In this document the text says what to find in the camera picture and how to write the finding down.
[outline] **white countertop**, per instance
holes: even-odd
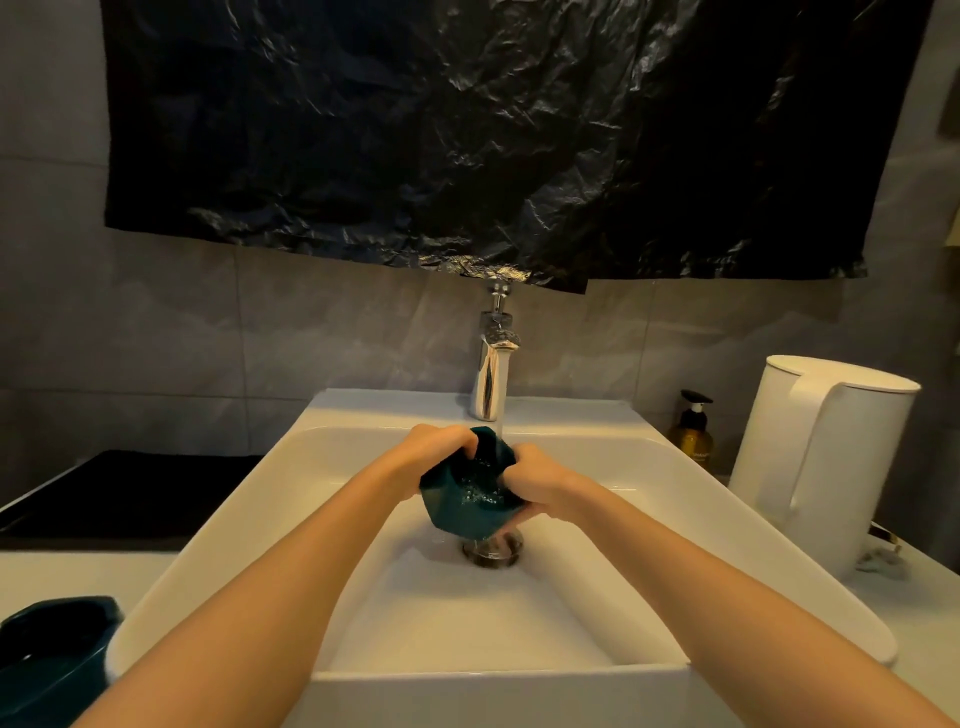
[[[960,576],[904,546],[912,578],[858,573],[848,586],[900,644],[894,672],[960,721]],[[173,561],[159,553],[0,552],[0,619],[41,599],[109,595],[126,613]]]

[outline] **black mat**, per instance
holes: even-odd
[[[179,551],[259,461],[101,452],[0,511],[0,550]]]

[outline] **white sink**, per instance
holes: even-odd
[[[328,390],[121,625],[113,677],[418,422],[477,425],[455,395]],[[624,402],[514,398],[508,442],[536,442],[793,599],[878,660],[897,646],[841,584]],[[288,726],[710,725],[703,686],[646,602],[572,525],[535,519],[508,570],[468,562],[418,498],[351,577]]]

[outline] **soap dispenser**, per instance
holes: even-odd
[[[680,448],[680,451],[695,463],[706,469],[710,454],[713,452],[713,438],[707,432],[707,414],[705,404],[713,400],[691,389],[683,389],[680,394],[689,405],[667,435],[667,439]]]

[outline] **hand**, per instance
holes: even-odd
[[[515,445],[514,455],[516,465],[503,472],[503,484],[524,500],[529,500],[530,505],[510,519],[498,534],[513,530],[541,513],[570,521],[571,497],[588,488],[593,481],[565,468],[536,445]]]
[[[424,473],[458,449],[471,460],[476,454],[477,436],[467,427],[416,425],[402,443],[380,455],[371,467],[386,468],[387,480],[396,487],[399,498],[406,500],[420,491]]]

